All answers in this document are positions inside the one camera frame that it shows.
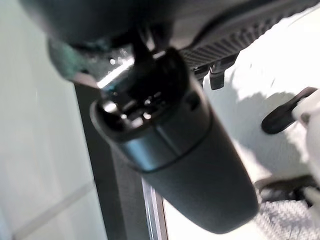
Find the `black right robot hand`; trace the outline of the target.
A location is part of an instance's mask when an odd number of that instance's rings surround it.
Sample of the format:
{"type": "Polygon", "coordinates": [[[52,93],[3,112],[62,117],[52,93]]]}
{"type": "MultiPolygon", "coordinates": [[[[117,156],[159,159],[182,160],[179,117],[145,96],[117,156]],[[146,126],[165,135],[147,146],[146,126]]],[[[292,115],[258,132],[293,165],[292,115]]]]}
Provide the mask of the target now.
{"type": "Polygon", "coordinates": [[[200,83],[316,0],[23,0],[70,82],[100,92],[96,131],[180,213],[215,234],[258,212],[249,175],[200,83]]]}

